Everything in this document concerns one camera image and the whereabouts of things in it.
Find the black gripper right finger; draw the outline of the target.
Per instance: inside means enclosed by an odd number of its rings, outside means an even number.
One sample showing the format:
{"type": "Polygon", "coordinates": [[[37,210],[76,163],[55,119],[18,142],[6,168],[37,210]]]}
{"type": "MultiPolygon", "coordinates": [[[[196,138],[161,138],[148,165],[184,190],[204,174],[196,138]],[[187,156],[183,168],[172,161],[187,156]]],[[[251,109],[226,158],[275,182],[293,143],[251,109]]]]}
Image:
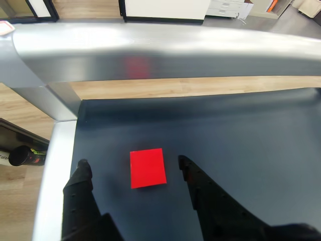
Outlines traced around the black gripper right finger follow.
{"type": "Polygon", "coordinates": [[[178,161],[204,240],[267,240],[264,231],[269,225],[244,208],[191,159],[179,155],[178,161]]]}

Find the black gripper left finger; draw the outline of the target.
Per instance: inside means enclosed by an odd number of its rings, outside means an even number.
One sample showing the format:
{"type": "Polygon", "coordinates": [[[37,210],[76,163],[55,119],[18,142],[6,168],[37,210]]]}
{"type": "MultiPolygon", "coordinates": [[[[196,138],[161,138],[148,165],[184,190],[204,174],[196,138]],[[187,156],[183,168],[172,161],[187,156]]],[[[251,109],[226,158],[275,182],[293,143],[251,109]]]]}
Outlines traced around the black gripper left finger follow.
{"type": "Polygon", "coordinates": [[[111,215],[100,213],[92,190],[91,167],[82,159],[63,189],[61,240],[123,240],[111,215]]]}

